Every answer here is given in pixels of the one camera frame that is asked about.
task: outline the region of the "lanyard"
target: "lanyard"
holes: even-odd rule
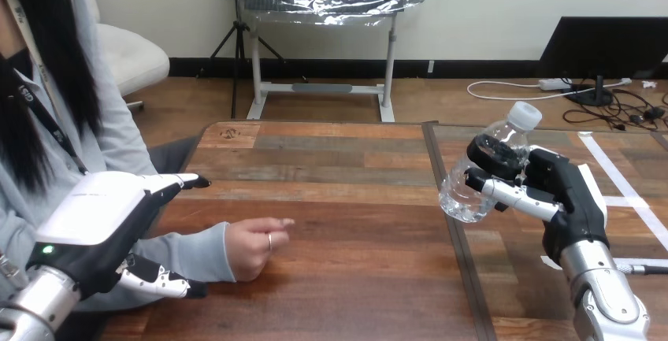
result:
[[[28,46],[28,51],[30,52],[32,59],[37,64],[39,75],[42,78],[42,83],[44,85],[44,88],[46,89],[46,94],[49,97],[49,100],[51,100],[51,104],[53,104],[56,119],[58,119],[62,123],[62,117],[60,117],[60,114],[58,113],[58,106],[54,101],[55,96],[54,96],[53,84],[49,80],[49,76],[46,74],[46,67],[42,61],[42,55],[39,53],[39,50],[37,49],[37,45],[35,44],[35,38],[32,36],[32,31],[30,30],[30,26],[28,25],[28,19],[25,17],[23,8],[21,7],[18,0],[7,0],[7,3],[10,9],[12,10],[12,14],[14,15],[14,20],[16,20],[17,22],[17,25],[19,27],[20,33],[23,36],[25,44]],[[7,64],[7,61],[4,58],[2,59],[2,64],[3,65]],[[44,105],[37,99],[35,93],[33,93],[33,91],[28,87],[28,85],[25,85],[25,82],[19,76],[19,74],[13,68],[9,67],[9,64],[7,65],[8,68],[11,70],[11,72],[14,73],[13,78],[14,78],[14,84],[17,88],[17,97],[24,101],[26,106],[30,108],[30,110],[32,110],[32,112],[35,114],[35,117],[37,117],[39,122],[54,137],[56,142],[58,142],[58,145],[60,145],[61,148],[69,154],[69,156],[76,163],[77,168],[79,168],[79,171],[82,174],[87,174],[88,169],[86,169],[84,162],[81,161],[79,156],[76,154],[74,147],[72,146],[72,142],[70,141],[67,134],[65,134],[65,132],[62,131],[56,119],[54,119],[49,114]]]

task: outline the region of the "black cable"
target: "black cable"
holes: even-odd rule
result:
[[[644,266],[645,267],[645,275],[646,276],[651,276],[651,275],[668,275],[668,268],[665,266]]]
[[[622,103],[619,99],[619,95],[628,95],[636,99],[639,99],[640,101],[642,101],[643,105],[632,106],[626,103]],[[608,123],[610,129],[617,129],[621,131],[625,131],[626,126],[643,128],[648,131],[656,131],[659,129],[659,126],[656,124],[656,121],[659,118],[645,119],[644,117],[644,115],[649,110],[656,110],[657,106],[653,106],[639,95],[636,95],[629,91],[625,91],[623,89],[613,89],[612,98],[613,98],[613,103],[611,103],[610,105],[595,107],[595,109],[600,111],[600,113],[596,113],[592,109],[589,109],[588,106],[585,107],[584,105],[580,104],[581,107],[580,109],[572,109],[566,111],[562,115],[562,119],[569,124],[586,123],[593,120],[604,120],[606,123]],[[666,98],[668,98],[668,94],[663,96],[662,102],[668,105],[668,103],[666,103]],[[588,114],[592,117],[584,120],[570,119],[569,114],[574,114],[574,113]],[[622,119],[621,117],[622,114],[624,114],[628,118],[628,120]],[[668,117],[660,118],[660,120],[663,120],[663,122],[668,127]]]

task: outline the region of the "gray sleeve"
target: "gray sleeve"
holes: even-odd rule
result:
[[[25,266],[35,245],[36,228],[12,210],[6,212],[0,209],[0,224],[0,250],[15,265]],[[193,235],[171,233],[140,240],[133,251],[189,279],[202,282],[235,282],[225,252],[227,225],[220,223]],[[13,291],[7,280],[0,278],[0,298],[7,298]],[[76,310],[128,309],[156,300],[159,300],[159,297],[115,287],[107,294],[93,295],[81,302]]]
[[[188,279],[202,282],[235,282],[225,253],[225,228],[220,223],[194,235],[170,233],[155,239],[140,240],[133,252],[178,272]],[[129,309],[159,300],[155,295],[115,287],[107,294],[93,295],[79,303],[77,311],[110,311]]]
[[[72,0],[72,5],[77,35],[95,80],[102,111],[102,130],[96,136],[106,166],[108,170],[120,172],[156,174],[146,144],[107,64],[98,37],[98,25],[86,0]]]

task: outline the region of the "wooden floor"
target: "wooden floor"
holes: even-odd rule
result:
[[[398,79],[394,81],[392,104],[398,122],[438,120],[443,124],[486,126],[503,119],[514,102],[478,99],[466,93],[466,86],[476,80]],[[536,83],[534,79],[509,80],[515,83]],[[382,80],[335,80],[340,83],[375,85]],[[668,81],[659,81],[654,90],[644,90],[640,81],[628,89],[645,97],[651,104],[661,105],[668,92]],[[536,97],[545,95],[534,88],[480,85],[475,91],[499,97]],[[237,118],[245,119],[253,98],[253,84],[242,80],[239,85]],[[144,101],[144,111],[135,113],[135,121],[150,146],[198,134],[205,126],[230,119],[232,81],[229,79],[168,78],[125,98]],[[609,131],[601,120],[574,126],[562,115],[577,106],[564,98],[532,102],[544,115],[543,129]],[[380,121],[378,100],[367,95],[294,95],[271,94],[262,119],[267,120],[329,120],[347,122]],[[638,128],[629,132],[644,132]]]

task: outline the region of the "white wall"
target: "white wall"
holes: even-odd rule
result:
[[[102,21],[206,57],[233,19],[231,0],[98,0]],[[561,16],[668,16],[668,0],[427,0],[399,17],[398,59],[537,60]],[[285,57],[383,59],[387,27],[265,24]],[[299,45],[288,42],[297,37]],[[233,56],[232,43],[219,56]]]

